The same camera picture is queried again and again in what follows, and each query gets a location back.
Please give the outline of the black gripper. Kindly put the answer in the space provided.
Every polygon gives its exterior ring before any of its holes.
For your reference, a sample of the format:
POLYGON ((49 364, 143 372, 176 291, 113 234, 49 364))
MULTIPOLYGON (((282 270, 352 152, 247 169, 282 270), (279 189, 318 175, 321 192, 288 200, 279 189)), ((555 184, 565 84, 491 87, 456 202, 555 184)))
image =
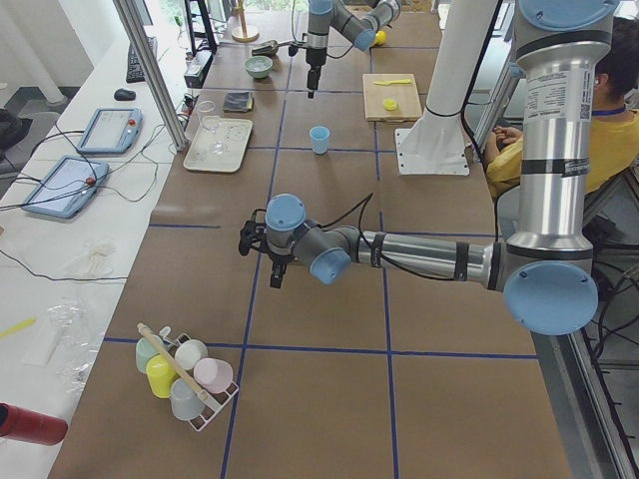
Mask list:
POLYGON ((269 258, 273 263, 270 287, 281 288, 287 265, 295 260, 295 256, 285 249, 269 248, 269 258))
POLYGON ((313 98, 319 87, 321 68, 326 62, 326 47, 307 47, 306 61, 310 66, 308 72, 308 97, 313 98))

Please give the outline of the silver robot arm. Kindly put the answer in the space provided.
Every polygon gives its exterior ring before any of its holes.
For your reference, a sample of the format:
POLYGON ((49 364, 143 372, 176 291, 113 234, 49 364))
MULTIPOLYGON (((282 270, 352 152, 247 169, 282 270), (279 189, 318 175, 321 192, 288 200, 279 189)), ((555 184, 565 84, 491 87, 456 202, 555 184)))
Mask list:
MULTIPOLYGON (((487 48, 500 1, 452 1, 424 112, 410 129, 397 130, 402 175, 460 174, 462 116, 487 48)), ((476 281, 503 292, 506 307, 528 330, 572 333, 598 307, 590 275, 593 246, 583 235, 586 174, 590 172, 591 110, 595 66, 610 51, 620 1, 515 1, 514 62, 526 81, 520 185, 494 210, 496 240, 485 246, 357 227, 330 229, 308 218, 301 199, 270 199, 258 225, 260 251, 273 262, 272 287, 281 287, 286 265, 298 260, 324 284, 351 263, 395 267, 419 277, 476 281)), ((381 13, 382 1, 360 20, 347 20, 341 1, 310 1, 309 94, 319 85, 329 28, 358 50, 373 32, 398 18, 398 6, 381 13)))
POLYGON ((400 14, 399 1, 368 1, 371 10, 356 17, 342 1, 311 0, 306 38, 308 97, 312 99, 319 87, 321 68, 327 58, 328 34, 335 29, 359 51, 365 52, 375 41, 376 33, 395 21, 400 14))

